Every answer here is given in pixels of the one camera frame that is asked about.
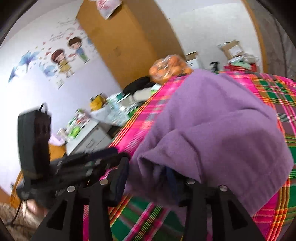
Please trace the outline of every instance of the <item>cabinet drawer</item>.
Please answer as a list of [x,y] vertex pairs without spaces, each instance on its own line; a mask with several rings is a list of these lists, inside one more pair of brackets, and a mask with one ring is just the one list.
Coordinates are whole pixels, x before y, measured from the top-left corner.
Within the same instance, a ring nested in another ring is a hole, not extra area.
[[93,151],[105,149],[110,145],[111,141],[111,138],[108,135],[106,135],[104,139],[93,149]]
[[75,148],[73,153],[91,152],[104,139],[106,133],[100,127],[95,127],[84,140]]

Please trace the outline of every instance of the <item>cartoon boy sticker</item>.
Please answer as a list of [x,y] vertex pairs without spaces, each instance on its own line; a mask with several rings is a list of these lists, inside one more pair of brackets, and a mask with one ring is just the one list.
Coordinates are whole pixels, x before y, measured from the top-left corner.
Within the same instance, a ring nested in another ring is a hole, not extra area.
[[89,58],[85,55],[83,48],[81,48],[81,46],[82,46],[81,38],[75,37],[75,38],[70,39],[68,42],[68,46],[71,49],[76,50],[76,54],[79,55],[79,57],[82,59],[82,61],[84,63],[87,63],[89,61]]
[[73,75],[72,67],[69,65],[69,62],[66,59],[65,51],[63,49],[58,49],[53,52],[52,61],[58,64],[59,72],[62,74],[66,74],[66,77],[69,78],[70,75]]

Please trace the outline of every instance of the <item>bed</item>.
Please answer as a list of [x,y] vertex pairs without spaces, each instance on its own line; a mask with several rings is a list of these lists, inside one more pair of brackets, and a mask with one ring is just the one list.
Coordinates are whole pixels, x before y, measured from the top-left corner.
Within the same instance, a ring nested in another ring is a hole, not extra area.
[[[225,72],[252,91],[277,112],[278,128],[296,159],[296,84],[287,78],[270,74]],[[133,155],[140,142],[162,111],[166,102],[186,76],[170,79],[148,99],[118,133],[110,146]],[[253,220],[268,241],[280,240],[296,215],[296,166],[284,186],[262,207]],[[114,240],[181,240],[183,227],[169,210],[139,197],[125,196],[115,208],[109,208]],[[88,206],[85,206],[83,240],[87,241]]]

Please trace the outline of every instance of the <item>blue flower sticker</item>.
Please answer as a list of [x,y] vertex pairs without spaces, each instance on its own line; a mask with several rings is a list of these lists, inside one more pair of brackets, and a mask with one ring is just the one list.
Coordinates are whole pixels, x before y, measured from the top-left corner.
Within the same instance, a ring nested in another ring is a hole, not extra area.
[[55,66],[54,65],[49,65],[46,68],[44,67],[45,64],[41,64],[41,62],[39,63],[39,68],[40,70],[45,74],[46,77],[50,78],[53,77],[55,72]]
[[9,76],[8,83],[10,83],[14,77],[18,77],[18,76],[16,75],[16,73],[15,73],[16,70],[17,70],[17,66],[15,66],[15,67],[12,68],[11,74],[10,74],[10,76]]
[[19,66],[22,65],[26,65],[27,69],[26,69],[26,73],[28,72],[28,68],[29,68],[29,64],[34,61],[37,60],[37,55],[39,54],[39,52],[34,52],[31,54],[31,51],[28,51],[26,54],[24,54],[19,62]]

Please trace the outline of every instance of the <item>cardboard box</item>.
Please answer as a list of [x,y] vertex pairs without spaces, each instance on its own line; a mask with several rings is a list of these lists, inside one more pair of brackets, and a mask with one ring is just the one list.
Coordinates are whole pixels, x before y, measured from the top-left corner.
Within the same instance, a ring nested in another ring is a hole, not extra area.
[[192,69],[202,69],[203,68],[197,52],[192,52],[190,54],[187,54],[186,60],[187,60],[186,61],[187,65]]
[[107,20],[95,2],[84,0],[77,19],[122,88],[148,75],[160,58],[170,54],[185,58],[154,0],[125,0]]
[[224,52],[228,60],[240,56],[244,53],[244,50],[239,45],[239,42],[234,40],[226,45],[224,45],[221,50]]

